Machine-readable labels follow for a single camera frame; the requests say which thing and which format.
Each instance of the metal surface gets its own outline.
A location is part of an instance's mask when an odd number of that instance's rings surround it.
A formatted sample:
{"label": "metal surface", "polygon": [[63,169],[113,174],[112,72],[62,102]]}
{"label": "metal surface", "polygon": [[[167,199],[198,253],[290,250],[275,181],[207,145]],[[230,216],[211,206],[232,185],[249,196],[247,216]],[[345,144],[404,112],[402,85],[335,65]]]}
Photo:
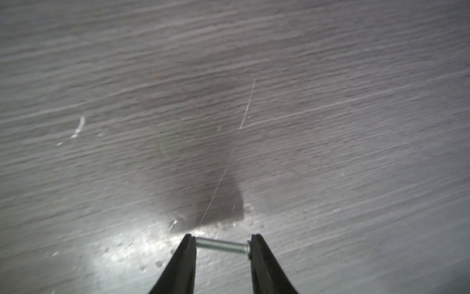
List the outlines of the metal surface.
{"label": "metal surface", "polygon": [[224,240],[196,237],[196,247],[239,253],[246,256],[250,256],[250,241],[247,241],[247,244],[243,244]]}
{"label": "metal surface", "polygon": [[[261,233],[302,294],[464,293],[469,15],[3,0],[0,293],[146,293],[186,233]],[[252,292],[241,256],[196,271]]]}

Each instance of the threaded screw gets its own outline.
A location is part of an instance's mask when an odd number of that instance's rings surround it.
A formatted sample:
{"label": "threaded screw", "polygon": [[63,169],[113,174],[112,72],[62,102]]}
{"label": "threaded screw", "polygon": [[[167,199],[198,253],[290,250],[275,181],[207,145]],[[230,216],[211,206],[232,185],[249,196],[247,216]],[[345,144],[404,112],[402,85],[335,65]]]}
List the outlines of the threaded screw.
{"label": "threaded screw", "polygon": [[215,240],[209,238],[195,237],[196,247],[211,250],[226,251],[250,256],[250,241],[246,244],[230,241]]}

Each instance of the debris particle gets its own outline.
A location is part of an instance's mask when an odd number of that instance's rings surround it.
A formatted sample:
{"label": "debris particle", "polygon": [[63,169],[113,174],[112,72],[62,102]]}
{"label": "debris particle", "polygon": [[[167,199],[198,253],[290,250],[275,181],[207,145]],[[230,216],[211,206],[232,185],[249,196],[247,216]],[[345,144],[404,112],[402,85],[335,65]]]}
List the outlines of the debris particle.
{"label": "debris particle", "polygon": [[243,210],[246,214],[249,214],[251,212],[251,206],[249,206],[248,204],[246,204],[244,207],[243,207]]}
{"label": "debris particle", "polygon": [[82,131],[84,125],[85,125],[85,117],[82,115],[82,116],[80,116],[80,121],[78,122],[78,127],[75,129],[75,132],[73,133],[73,135],[70,136],[70,138],[73,139],[73,138],[78,137],[78,135]]}

